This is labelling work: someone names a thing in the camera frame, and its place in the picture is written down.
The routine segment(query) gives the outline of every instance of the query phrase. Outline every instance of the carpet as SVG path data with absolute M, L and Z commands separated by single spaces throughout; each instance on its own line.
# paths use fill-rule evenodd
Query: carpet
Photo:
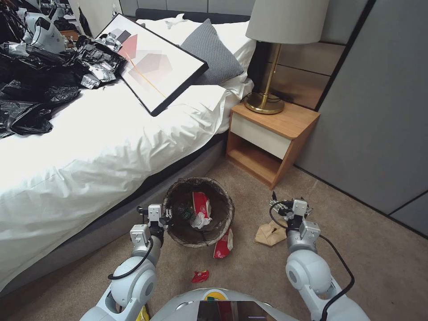
M 222 184 L 235 203 L 234 248 L 228 257 L 213 259 L 213 247 L 186 248 L 165 233 L 157 265 L 158 285 L 148 304 L 150 313 L 183 292 L 220 287 L 268 302 L 299 320 L 310 320 L 303 300 L 285 275 L 286 241 L 273 247 L 253 241 L 258 227 L 270 221 L 272 192 L 224 159 L 207 176 Z M 309 220 L 318 223 L 347 262 L 356 279 L 348 296 L 370 319 L 426 320 L 428 240 L 294 167 L 275 192 L 279 199 L 303 197 L 314 208 Z M 336 254 L 321 239 L 317 247 L 332 275 L 345 287 L 349 276 Z M 2 320 L 79 320 L 109 285 L 107 275 L 131 250 L 129 235 L 124 235 L 10 293 L 0 299 Z M 206 282 L 190 282 L 193 271 L 206 269 L 210 271 Z

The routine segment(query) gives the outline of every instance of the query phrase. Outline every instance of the nightstand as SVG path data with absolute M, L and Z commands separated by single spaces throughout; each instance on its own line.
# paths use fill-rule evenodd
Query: nightstand
M 275 115 L 236 105 L 230 115 L 226 157 L 273 189 L 294 164 L 319 115 L 291 103 Z

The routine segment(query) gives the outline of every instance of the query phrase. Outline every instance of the gray bed base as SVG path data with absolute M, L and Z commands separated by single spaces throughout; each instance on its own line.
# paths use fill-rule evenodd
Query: gray bed base
M 138 205 L 147 206 L 153 203 L 162 203 L 167 189 L 179 178 L 206 175 L 217 159 L 223 155 L 225 144 L 226 141 L 221 140 L 170 178 L 162 181 L 134 201 L 102 216 L 80 233 L 68 239 L 9 282 L 0 292 L 0 297 L 66 266 L 128 233 L 134 224 L 141 224 L 142 222 L 142 217 L 136 211 Z

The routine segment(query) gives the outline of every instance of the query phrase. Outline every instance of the abstract artwork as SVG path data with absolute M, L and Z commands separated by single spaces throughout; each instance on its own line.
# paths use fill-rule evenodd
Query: abstract artwork
M 122 78 L 153 116 L 208 69 L 205 61 L 122 15 L 102 34 L 122 44 L 118 54 L 127 60 Z

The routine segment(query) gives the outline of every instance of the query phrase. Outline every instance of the gold lamp base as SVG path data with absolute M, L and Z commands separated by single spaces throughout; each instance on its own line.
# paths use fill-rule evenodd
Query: gold lamp base
M 245 97 L 244 105 L 259 114 L 278 114 L 284 110 L 284 101 L 275 95 L 250 93 Z

